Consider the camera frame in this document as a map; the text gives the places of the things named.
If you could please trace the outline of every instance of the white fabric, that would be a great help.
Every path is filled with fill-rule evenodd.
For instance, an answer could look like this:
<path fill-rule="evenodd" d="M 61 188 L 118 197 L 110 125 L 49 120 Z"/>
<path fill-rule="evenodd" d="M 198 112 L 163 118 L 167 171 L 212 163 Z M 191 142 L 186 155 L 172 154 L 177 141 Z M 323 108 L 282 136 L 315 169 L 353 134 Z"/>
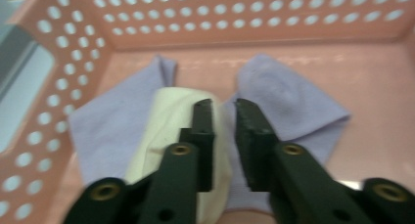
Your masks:
<path fill-rule="evenodd" d="M 214 224 L 222 214 L 229 191 L 231 168 L 228 159 L 229 132 L 222 122 L 218 100 L 208 92 L 186 88 L 162 88 L 155 96 L 142 142 L 130 162 L 125 179 L 134 183 L 156 171 L 165 147 L 177 143 L 180 129 L 189 128 L 193 105 L 212 99 L 214 140 L 214 187 L 198 195 L 198 223 Z"/>

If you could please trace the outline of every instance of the lavender towel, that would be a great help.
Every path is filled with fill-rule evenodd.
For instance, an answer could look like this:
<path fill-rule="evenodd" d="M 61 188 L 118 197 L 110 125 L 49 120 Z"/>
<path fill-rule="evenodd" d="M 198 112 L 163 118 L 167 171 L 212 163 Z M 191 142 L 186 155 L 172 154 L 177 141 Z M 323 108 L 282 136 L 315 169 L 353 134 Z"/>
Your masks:
<path fill-rule="evenodd" d="M 248 61 L 238 74 L 238 92 L 224 104 L 227 127 L 235 131 L 237 98 L 259 105 L 282 141 L 305 146 L 324 163 L 336 146 L 349 113 L 293 70 L 266 55 Z M 246 185 L 234 137 L 229 137 L 233 169 L 227 209 L 271 212 L 267 193 L 252 193 Z"/>
<path fill-rule="evenodd" d="M 83 182 L 123 178 L 141 141 L 155 93 L 174 80 L 176 62 L 156 56 L 115 88 L 69 116 Z"/>

